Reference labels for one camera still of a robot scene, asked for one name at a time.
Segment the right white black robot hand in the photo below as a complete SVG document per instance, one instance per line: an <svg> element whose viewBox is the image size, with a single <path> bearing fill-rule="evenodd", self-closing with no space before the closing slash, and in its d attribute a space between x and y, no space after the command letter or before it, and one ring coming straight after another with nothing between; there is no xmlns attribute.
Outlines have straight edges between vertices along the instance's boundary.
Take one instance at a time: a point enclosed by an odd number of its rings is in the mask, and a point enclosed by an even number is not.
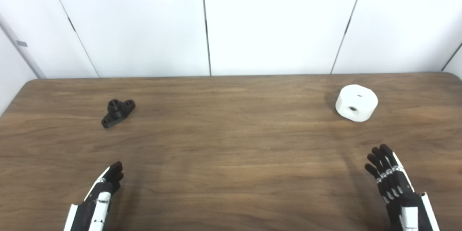
<svg viewBox="0 0 462 231"><path fill-rule="evenodd" d="M391 231L439 231L426 192L417 193L396 153L386 144L373 147L365 170L371 174L385 202Z"/></svg>

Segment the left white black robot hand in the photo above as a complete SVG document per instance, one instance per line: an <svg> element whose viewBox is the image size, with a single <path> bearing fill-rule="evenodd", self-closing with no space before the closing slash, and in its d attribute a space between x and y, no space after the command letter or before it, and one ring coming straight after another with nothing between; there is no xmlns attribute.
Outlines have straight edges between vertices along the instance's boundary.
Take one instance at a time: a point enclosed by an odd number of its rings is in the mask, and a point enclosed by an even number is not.
<svg viewBox="0 0 462 231"><path fill-rule="evenodd" d="M82 203L71 204L63 230L102 231L114 194L124 178L123 164L114 162L94 181Z"/></svg>

